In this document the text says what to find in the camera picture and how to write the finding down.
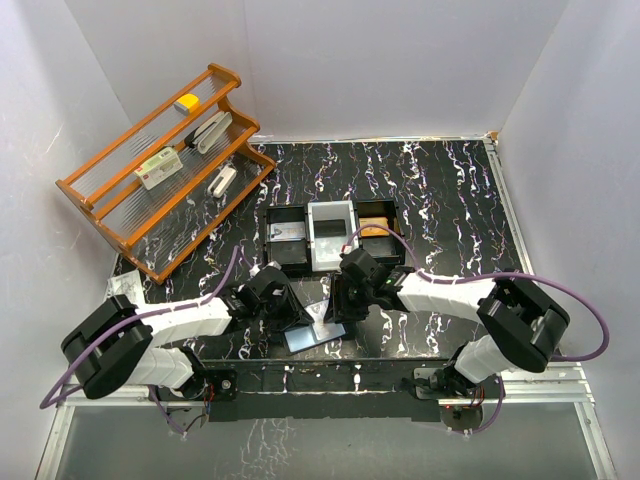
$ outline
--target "tabletop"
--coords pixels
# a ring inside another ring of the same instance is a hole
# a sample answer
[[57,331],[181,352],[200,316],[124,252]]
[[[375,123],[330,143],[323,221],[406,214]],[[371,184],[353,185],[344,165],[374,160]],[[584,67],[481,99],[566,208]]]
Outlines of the tabletop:
[[[408,243],[434,274],[471,276],[521,268],[482,140],[274,143],[259,150],[277,161],[277,169],[163,285],[142,276],[148,303],[211,292],[235,245],[243,247],[250,261],[262,261],[265,208],[312,201],[394,198]],[[194,204],[192,209],[191,215],[211,221],[206,208]],[[132,269],[119,259],[114,274]],[[247,266],[238,262],[232,278],[247,279]],[[292,282],[303,305],[328,298],[328,275]],[[185,343],[203,361],[446,359],[464,342],[486,333],[466,319],[385,312],[377,306],[351,330],[341,339],[294,355],[267,341],[259,324]]]

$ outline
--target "white wall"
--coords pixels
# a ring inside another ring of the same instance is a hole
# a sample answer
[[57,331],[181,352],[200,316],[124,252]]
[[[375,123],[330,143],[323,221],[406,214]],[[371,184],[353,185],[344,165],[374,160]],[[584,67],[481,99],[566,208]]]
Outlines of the white wall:
[[132,121],[215,61],[271,139],[499,129],[567,4],[66,2]]
[[101,301],[111,248],[58,191],[129,125],[61,0],[0,2],[0,478],[33,478],[66,368],[59,345]]
[[566,3],[246,0],[261,133],[500,129]]
[[[614,463],[638,478],[640,4],[574,0],[518,99],[500,154],[538,273],[596,302],[611,346],[585,364]],[[592,350],[574,310],[569,353]]]
[[255,116],[241,1],[65,1],[133,123],[211,62],[240,75],[231,98]]

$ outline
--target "orange wooden shelf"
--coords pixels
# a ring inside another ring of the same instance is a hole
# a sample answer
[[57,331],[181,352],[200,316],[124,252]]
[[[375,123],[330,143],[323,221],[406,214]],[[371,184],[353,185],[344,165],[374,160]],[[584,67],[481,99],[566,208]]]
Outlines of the orange wooden shelf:
[[[209,65],[89,162],[56,182],[109,244],[157,283],[164,282],[275,167],[248,143],[260,130],[258,122],[227,99],[240,83],[230,70]],[[197,95],[200,106],[185,117],[173,103],[186,93]],[[200,154],[186,147],[184,138],[218,111],[231,113],[232,123],[210,150]],[[183,167],[146,190],[133,171],[167,145],[178,151]],[[206,188],[225,165],[238,174],[225,195],[215,199]],[[185,222],[185,212],[195,219],[193,224]]]

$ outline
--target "black table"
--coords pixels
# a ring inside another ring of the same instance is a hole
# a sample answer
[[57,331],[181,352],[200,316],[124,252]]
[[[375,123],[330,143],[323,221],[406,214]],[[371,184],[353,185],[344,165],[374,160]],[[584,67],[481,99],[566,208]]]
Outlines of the black table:
[[[143,278],[147,302],[211,292],[235,245],[242,245],[250,260],[262,261],[264,209],[310,201],[395,198],[409,244],[435,274],[470,276],[520,268],[482,140],[269,144],[260,150],[277,160],[277,170],[164,285]],[[119,261],[115,274],[131,269]],[[233,278],[248,278],[247,267],[238,263]],[[303,305],[327,298],[328,277],[298,280],[296,290]],[[269,343],[257,324],[187,343],[207,366],[239,372],[240,394],[393,391],[401,376],[416,366],[442,365],[460,345],[485,333],[481,325],[465,319],[372,307],[368,319],[347,338],[295,355]],[[353,377],[358,372],[361,383],[356,386]],[[350,404],[358,401],[352,399]],[[259,418],[259,412],[252,412]]]

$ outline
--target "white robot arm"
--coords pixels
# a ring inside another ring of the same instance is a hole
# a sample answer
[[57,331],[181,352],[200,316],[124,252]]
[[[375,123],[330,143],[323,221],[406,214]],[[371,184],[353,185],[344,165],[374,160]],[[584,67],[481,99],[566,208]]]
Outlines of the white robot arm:
[[[362,249],[344,255],[340,269],[332,276],[327,323],[364,320],[368,307],[377,304],[386,310],[453,315],[486,327],[489,335],[462,345],[424,386],[445,393],[467,395],[490,375],[514,367],[543,371],[569,324],[567,313],[529,280],[441,284],[438,277],[425,280],[410,267],[390,271]],[[76,376],[88,398],[109,395],[124,384],[196,392],[201,387],[189,383],[197,383],[190,380],[203,367],[195,354],[162,345],[222,335],[256,319],[270,334],[313,323],[286,275],[269,265],[245,285],[223,289],[219,298],[141,307],[123,295],[107,299],[67,336],[62,350],[73,363],[119,321],[158,309],[165,313],[130,322],[80,364]]]

